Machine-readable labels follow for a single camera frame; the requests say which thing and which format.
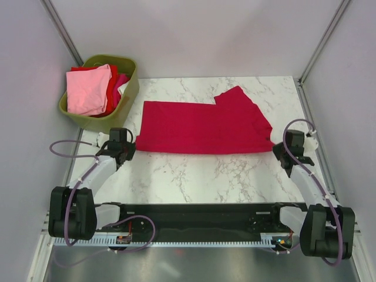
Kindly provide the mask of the crimson red t shirt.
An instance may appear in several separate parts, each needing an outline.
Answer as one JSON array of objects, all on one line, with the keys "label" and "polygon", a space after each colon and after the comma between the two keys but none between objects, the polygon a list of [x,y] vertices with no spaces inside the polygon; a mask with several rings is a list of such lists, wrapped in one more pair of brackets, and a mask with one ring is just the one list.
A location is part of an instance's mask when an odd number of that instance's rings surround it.
[{"label": "crimson red t shirt", "polygon": [[139,151],[191,155],[270,152],[271,124],[239,86],[214,104],[145,101]]}]

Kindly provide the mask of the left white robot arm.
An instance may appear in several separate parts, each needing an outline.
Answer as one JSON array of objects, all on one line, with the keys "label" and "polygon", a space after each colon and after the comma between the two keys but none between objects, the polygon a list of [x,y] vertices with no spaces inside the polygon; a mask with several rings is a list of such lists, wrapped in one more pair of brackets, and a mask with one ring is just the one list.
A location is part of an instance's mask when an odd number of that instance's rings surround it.
[{"label": "left white robot arm", "polygon": [[120,211],[117,203],[97,204],[95,194],[126,161],[131,161],[136,151],[133,133],[123,127],[113,127],[108,140],[94,155],[65,155],[53,147],[66,140],[50,145],[50,151],[70,159],[91,158],[86,172],[67,186],[56,186],[51,192],[48,232],[55,238],[63,238],[67,246],[79,240],[90,240],[95,232],[110,225],[122,231],[129,224],[127,214]]}]

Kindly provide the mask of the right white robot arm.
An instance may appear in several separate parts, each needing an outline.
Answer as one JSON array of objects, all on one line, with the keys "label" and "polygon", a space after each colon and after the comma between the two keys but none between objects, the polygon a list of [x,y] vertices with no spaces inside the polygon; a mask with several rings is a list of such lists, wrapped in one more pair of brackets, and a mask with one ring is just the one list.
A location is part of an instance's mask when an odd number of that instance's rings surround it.
[{"label": "right white robot arm", "polygon": [[353,250],[355,213],[343,207],[315,175],[315,164],[304,154],[305,134],[286,130],[273,153],[290,180],[298,187],[307,211],[291,205],[269,216],[275,231],[290,228],[299,237],[305,256],[325,260],[350,259]]}]

